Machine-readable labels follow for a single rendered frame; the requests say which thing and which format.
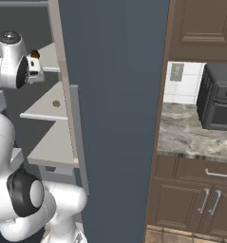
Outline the black toaster oven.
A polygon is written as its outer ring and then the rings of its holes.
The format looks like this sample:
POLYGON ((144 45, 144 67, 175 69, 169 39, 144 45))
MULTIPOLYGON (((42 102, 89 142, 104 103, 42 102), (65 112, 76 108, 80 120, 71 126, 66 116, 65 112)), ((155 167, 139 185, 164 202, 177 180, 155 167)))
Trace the black toaster oven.
POLYGON ((196 106, 203 129, 227 131, 227 64, 204 66, 196 106))

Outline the short grey fridge shelf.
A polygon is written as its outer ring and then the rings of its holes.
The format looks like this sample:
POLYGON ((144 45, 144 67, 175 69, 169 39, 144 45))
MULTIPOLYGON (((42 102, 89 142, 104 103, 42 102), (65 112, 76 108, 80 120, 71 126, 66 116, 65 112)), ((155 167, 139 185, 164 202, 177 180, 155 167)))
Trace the short grey fridge shelf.
POLYGON ((45 72, 59 72, 60 67, 57 60, 56 47, 51 43, 39 49, 40 64, 45 72))

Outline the dark grey fridge door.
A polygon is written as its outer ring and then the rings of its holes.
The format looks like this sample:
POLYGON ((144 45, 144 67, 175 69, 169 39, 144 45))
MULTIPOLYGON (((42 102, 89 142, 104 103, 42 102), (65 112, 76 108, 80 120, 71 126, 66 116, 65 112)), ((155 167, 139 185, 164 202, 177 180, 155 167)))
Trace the dark grey fridge door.
POLYGON ((79 87, 88 243, 142 243, 170 0, 48 0, 79 87))

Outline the grey wall socket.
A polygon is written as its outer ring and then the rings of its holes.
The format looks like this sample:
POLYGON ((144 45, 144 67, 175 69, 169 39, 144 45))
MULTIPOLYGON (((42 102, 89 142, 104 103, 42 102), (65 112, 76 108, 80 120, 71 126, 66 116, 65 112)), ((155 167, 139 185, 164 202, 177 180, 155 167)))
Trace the grey wall socket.
POLYGON ((180 82, 182 79, 184 64, 173 63, 171 67, 170 80, 172 82, 180 82))

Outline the brown base cupboard door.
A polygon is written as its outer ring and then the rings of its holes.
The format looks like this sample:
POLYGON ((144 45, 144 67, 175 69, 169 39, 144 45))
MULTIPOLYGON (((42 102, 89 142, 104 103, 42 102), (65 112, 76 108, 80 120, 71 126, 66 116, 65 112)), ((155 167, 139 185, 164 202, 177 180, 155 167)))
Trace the brown base cupboard door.
POLYGON ((227 187, 215 185, 207 201, 198 229, 199 234, 227 238, 227 187), (213 208, 215 190, 221 191, 215 214, 211 216, 208 211, 213 208))
POLYGON ((209 188, 211 195, 212 186, 209 184, 154 178, 150 189, 148 223, 196 233, 202 218, 198 207, 204 188, 209 188))

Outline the brown drawer front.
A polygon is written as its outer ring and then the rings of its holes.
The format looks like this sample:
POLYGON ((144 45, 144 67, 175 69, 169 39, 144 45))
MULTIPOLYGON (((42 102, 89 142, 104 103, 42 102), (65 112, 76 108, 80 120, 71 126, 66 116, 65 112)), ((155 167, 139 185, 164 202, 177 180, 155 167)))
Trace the brown drawer front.
POLYGON ((175 178, 204 181, 213 183, 227 183, 227 178, 207 176, 204 170, 208 168, 210 172, 221 173, 227 175, 227 163, 203 160, 203 159, 187 159, 178 158, 175 178))

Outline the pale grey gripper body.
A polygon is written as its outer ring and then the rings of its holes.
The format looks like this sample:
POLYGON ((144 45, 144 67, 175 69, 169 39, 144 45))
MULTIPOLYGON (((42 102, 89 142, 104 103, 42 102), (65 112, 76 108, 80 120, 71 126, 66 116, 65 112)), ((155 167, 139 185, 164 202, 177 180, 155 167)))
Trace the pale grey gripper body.
POLYGON ((28 83, 37 84, 45 80, 45 75, 43 71, 30 71, 28 73, 28 83))

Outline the brown wall cupboard door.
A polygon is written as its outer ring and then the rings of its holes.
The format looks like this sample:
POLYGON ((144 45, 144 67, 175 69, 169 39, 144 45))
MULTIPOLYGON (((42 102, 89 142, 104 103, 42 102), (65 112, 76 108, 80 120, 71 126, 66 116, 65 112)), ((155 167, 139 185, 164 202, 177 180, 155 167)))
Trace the brown wall cupboard door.
POLYGON ((169 60, 227 62, 227 0, 176 0, 169 60))

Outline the wide grey fridge shelf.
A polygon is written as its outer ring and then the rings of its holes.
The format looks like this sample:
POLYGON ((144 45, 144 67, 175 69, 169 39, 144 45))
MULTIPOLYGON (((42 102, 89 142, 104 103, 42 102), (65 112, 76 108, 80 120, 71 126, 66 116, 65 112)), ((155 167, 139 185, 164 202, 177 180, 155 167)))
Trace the wide grey fridge shelf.
POLYGON ((67 121, 57 121, 28 155, 30 164, 73 169, 79 161, 73 154, 67 121))

